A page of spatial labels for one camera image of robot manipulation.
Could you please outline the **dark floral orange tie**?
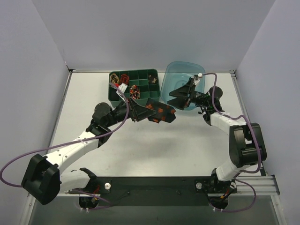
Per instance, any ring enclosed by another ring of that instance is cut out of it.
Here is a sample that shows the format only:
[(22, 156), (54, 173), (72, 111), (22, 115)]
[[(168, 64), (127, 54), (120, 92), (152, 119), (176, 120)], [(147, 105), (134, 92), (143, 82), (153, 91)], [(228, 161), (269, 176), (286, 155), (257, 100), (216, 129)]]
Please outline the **dark floral orange tie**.
[(176, 119), (176, 110), (170, 105), (149, 98), (146, 103), (146, 107), (156, 111), (155, 115), (148, 117), (149, 121), (155, 123), (159, 123), (161, 121), (172, 123)]

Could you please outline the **teal transparent plastic tub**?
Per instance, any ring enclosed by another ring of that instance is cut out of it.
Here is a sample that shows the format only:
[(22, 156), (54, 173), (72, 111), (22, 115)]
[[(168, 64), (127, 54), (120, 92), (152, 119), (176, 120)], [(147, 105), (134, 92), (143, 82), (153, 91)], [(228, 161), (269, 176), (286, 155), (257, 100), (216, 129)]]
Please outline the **teal transparent plastic tub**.
[[(205, 85), (205, 70), (203, 69), (203, 67), (197, 64), (180, 62), (180, 61), (170, 63), (166, 69), (165, 76), (162, 83), (162, 89), (161, 89), (162, 100), (167, 104), (167, 101), (174, 99), (175, 97), (169, 96), (169, 93), (185, 85), (190, 78), (193, 78), (193, 76), (197, 75), (198, 73), (202, 73), (203, 78), (196, 86), (195, 90), (204, 93), (203, 90)], [(189, 107), (187, 107), (184, 110), (192, 110), (195, 108), (197, 108), (195, 104), (191, 103)]]

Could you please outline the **green compartment organizer box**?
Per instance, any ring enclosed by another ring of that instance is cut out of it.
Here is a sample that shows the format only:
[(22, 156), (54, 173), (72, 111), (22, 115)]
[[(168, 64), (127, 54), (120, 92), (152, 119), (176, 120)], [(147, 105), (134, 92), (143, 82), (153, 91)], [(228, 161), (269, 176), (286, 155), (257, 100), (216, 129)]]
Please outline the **green compartment organizer box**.
[[(160, 99), (160, 86), (159, 86), (159, 78), (158, 72), (155, 69), (141, 69), (141, 70), (129, 70), (129, 71), (113, 71), (112, 73), (116, 73), (120, 79), (122, 74), (129, 75), (129, 85), (124, 93), (126, 97), (130, 97), (130, 87), (132, 85), (136, 85), (140, 91), (140, 99), (134, 99), (140, 105), (146, 105), (149, 98), (152, 98), (156, 101)], [(157, 84), (149, 85), (148, 75), (149, 74), (157, 74)]]

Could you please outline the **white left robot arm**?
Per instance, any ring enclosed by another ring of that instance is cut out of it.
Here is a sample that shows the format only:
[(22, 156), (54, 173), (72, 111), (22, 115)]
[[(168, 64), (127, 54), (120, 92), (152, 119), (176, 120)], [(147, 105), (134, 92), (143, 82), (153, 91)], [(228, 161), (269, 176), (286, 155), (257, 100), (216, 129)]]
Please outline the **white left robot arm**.
[(107, 103), (96, 105), (90, 125), (71, 144), (41, 156), (36, 154), (30, 159), (22, 187), (42, 205), (50, 203), (60, 192), (86, 189), (92, 191), (97, 176), (86, 168), (62, 173), (75, 161), (88, 152), (102, 146), (112, 135), (109, 127), (124, 123), (127, 119), (137, 122), (156, 114), (156, 111), (141, 106), (129, 98), (115, 109)]

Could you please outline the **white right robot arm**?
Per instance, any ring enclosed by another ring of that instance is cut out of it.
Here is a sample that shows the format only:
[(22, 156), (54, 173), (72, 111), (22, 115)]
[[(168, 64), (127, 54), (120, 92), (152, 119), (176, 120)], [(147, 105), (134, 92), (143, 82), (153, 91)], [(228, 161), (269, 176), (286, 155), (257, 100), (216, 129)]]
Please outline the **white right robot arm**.
[(169, 93), (168, 104), (184, 110), (191, 103), (201, 109), (205, 122), (219, 128), (229, 136), (229, 158), (211, 173), (210, 187), (223, 188), (240, 173), (255, 174), (260, 171), (267, 153), (262, 131), (257, 123), (250, 123), (244, 116), (231, 117), (220, 103), (223, 91), (213, 86), (206, 93), (196, 91), (198, 79), (190, 78), (180, 88)]

